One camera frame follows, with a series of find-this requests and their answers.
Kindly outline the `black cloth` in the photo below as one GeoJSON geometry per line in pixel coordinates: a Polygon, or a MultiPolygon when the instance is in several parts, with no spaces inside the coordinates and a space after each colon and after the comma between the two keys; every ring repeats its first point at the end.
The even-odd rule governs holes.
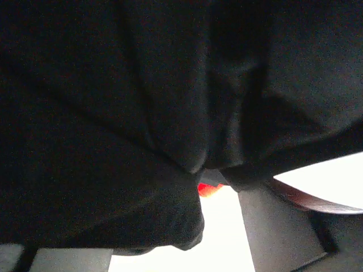
{"type": "Polygon", "coordinates": [[[361,150],[361,1],[1,2],[2,243],[189,249],[205,170],[361,150]]]}

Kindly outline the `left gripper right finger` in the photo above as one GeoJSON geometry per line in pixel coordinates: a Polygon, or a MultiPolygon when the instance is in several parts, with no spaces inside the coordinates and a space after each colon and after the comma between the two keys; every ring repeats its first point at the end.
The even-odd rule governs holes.
{"type": "Polygon", "coordinates": [[[362,271],[362,210],[275,179],[238,194],[255,271],[362,271]]]}

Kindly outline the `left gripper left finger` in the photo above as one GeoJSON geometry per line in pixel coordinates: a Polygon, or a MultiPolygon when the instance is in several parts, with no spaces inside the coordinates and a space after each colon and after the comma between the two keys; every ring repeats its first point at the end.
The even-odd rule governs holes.
{"type": "Polygon", "coordinates": [[[2,244],[1,271],[108,271],[112,253],[112,249],[25,249],[2,244]]]}

